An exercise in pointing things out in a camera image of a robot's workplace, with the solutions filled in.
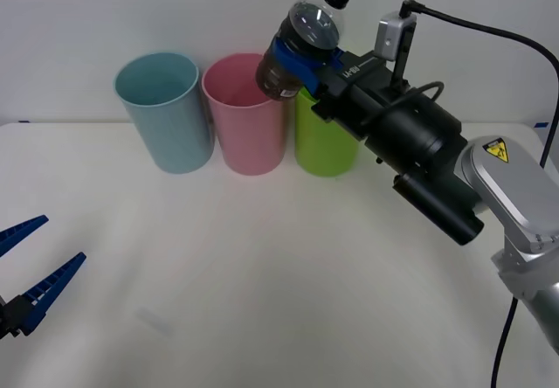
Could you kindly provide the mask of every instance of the white wall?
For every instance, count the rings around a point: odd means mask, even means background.
[[[0,121],[123,119],[112,80],[145,52],[187,52],[204,68],[262,51],[294,0],[0,0]],[[402,0],[353,0],[343,44],[374,44],[380,16]],[[419,0],[529,35],[559,53],[559,0]],[[465,121],[550,114],[556,78],[534,51],[421,17],[409,60],[414,85],[443,80],[441,104]]]

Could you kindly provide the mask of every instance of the bottle label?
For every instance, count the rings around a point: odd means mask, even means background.
[[[295,95],[297,95],[297,91],[293,91],[291,89],[284,89],[280,94],[280,96],[285,98],[294,97]]]

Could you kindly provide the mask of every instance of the plastic cup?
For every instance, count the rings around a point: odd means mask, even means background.
[[[188,57],[162,52],[133,60],[114,79],[114,91],[163,171],[197,170],[213,152],[198,78],[198,68]]]
[[[202,77],[225,163],[247,176],[276,168],[286,150],[285,112],[258,88],[255,53],[220,59]]]
[[[353,166],[358,142],[334,121],[326,123],[311,107],[316,100],[302,88],[295,99],[295,158],[306,172],[335,177]]]

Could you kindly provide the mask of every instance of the white table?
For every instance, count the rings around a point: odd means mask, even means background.
[[[465,125],[490,134],[542,150],[522,125]],[[35,333],[0,342],[3,388],[489,386],[511,299],[490,261],[500,224],[485,213],[457,246],[366,149],[321,179],[292,149],[242,177],[218,146],[168,175],[130,124],[11,124],[0,147],[0,228],[51,220],[0,259],[4,299],[88,256]],[[500,386],[558,385],[520,306]]]

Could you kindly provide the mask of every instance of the warning label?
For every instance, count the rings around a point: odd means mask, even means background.
[[[507,145],[501,138],[487,145],[483,145],[483,149],[485,149],[487,153],[501,159],[501,161],[508,163]]]

